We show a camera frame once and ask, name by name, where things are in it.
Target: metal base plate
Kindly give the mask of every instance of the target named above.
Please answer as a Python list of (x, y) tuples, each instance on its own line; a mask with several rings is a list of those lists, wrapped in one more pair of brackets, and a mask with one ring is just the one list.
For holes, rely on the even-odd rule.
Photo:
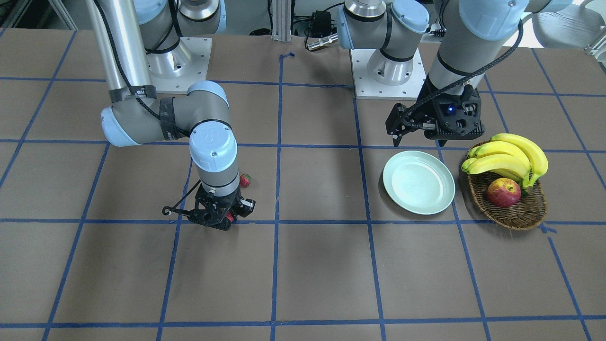
[(366, 65), (373, 52), (375, 52), (373, 49), (351, 50), (351, 69), (356, 86), (356, 98), (416, 101), (426, 76), (419, 50), (417, 49), (413, 57), (414, 67), (410, 78), (400, 86), (388, 86), (375, 81), (370, 76)]
[(179, 70), (179, 76), (176, 78), (160, 78), (150, 74), (158, 93), (187, 93), (190, 85), (206, 79), (212, 39), (186, 37), (181, 39), (191, 52), (192, 61)]

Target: apple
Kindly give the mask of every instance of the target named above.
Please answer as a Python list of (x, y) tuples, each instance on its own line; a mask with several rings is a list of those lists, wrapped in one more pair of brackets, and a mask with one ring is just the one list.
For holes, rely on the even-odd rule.
[(490, 184), (486, 191), (488, 200), (500, 208), (507, 208), (517, 203), (521, 196), (520, 186), (508, 178), (498, 178)]

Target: round plate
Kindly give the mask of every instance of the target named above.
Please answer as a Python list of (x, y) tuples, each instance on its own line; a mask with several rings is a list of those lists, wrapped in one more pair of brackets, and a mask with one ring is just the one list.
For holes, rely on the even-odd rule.
[(444, 163), (416, 150), (387, 161), (383, 185), (396, 204), (417, 214), (442, 212), (455, 197), (455, 180)]

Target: wicker basket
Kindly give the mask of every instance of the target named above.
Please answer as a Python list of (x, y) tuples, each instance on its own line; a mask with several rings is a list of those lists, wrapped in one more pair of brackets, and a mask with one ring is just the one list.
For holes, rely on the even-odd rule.
[[(471, 148), (487, 142), (480, 142)], [(508, 229), (529, 230), (539, 226), (547, 213), (547, 203), (541, 184), (537, 181), (533, 187), (528, 187), (528, 195), (522, 197), (514, 205), (508, 208), (499, 208), (486, 199), (486, 190), (498, 178), (502, 178), (502, 176), (493, 172), (467, 175), (471, 196), (480, 211), (495, 223)]]

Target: strawberry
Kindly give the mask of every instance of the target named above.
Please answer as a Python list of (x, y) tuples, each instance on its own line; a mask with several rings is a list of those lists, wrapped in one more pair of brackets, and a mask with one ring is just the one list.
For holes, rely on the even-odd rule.
[(250, 180), (252, 180), (250, 175), (248, 175), (248, 174), (240, 175), (240, 187), (242, 187), (242, 188), (248, 187), (250, 185)]

